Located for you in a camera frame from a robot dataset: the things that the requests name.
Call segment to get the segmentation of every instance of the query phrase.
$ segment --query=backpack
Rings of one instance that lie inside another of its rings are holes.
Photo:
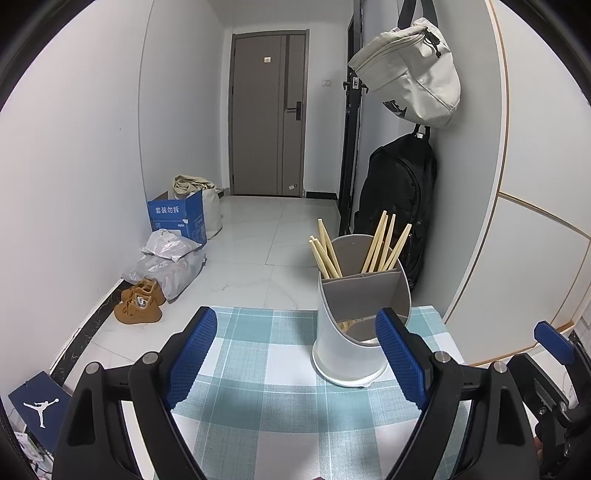
[[[400,255],[411,291],[423,268],[437,178],[437,159],[429,145],[430,128],[426,127],[421,137],[419,127],[372,153],[353,232],[374,235],[382,212],[395,213],[394,247],[407,223],[412,224]]]

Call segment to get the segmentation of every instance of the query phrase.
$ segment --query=tan boot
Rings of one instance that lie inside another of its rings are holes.
[[[133,287],[122,291],[121,301],[123,303],[128,301],[136,290],[139,290],[139,293],[141,293],[142,295],[152,297],[158,306],[163,305],[166,301],[166,298],[164,297],[164,293],[162,293],[162,289],[160,288],[160,284],[158,283],[158,281],[152,280],[148,277],[142,278]]]
[[[126,325],[136,323],[156,323],[162,318],[162,311],[150,296],[136,290],[124,303],[114,308],[115,318]]]

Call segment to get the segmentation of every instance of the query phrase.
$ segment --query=wall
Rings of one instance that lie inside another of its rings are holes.
[[[310,29],[308,67],[304,189],[315,192],[339,191],[340,166],[345,128],[347,27],[353,15],[352,1],[249,0],[220,8],[227,30],[222,67],[220,114],[228,114],[229,62],[232,34]],[[331,80],[330,87],[322,86]],[[225,145],[228,123],[221,120],[223,185],[229,186]]]
[[[179,174],[222,183],[223,40],[224,27],[206,0],[154,1],[139,90],[141,159],[148,200],[170,189]]]
[[[401,4],[365,1],[366,42],[396,26]],[[496,191],[501,165],[504,104],[502,66],[488,3],[436,0],[435,6],[439,27],[453,52],[462,99],[452,124],[431,132],[439,172],[425,268],[413,292],[413,304],[433,305],[444,315],[491,212],[492,191]],[[399,120],[371,94],[363,96],[353,211],[359,206],[371,153],[412,128],[411,123]]]
[[[0,112],[0,394],[50,367],[150,232],[138,76],[150,0],[97,0]]]

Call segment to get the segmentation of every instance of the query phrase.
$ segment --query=tile floor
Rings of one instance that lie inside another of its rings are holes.
[[[221,210],[223,229],[207,242],[207,264],[178,299],[162,306],[162,320],[130,326],[111,314],[68,376],[67,390],[76,387],[92,361],[113,368],[159,351],[201,305],[317,309],[318,269],[308,240],[318,236],[318,218],[336,236],[336,202],[228,196],[221,200]]]

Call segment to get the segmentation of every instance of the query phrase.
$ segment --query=blue shoe box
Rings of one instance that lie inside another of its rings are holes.
[[[207,243],[203,217],[203,193],[197,192],[183,200],[167,200],[158,197],[148,202],[152,230],[180,230],[182,236],[201,245]]]

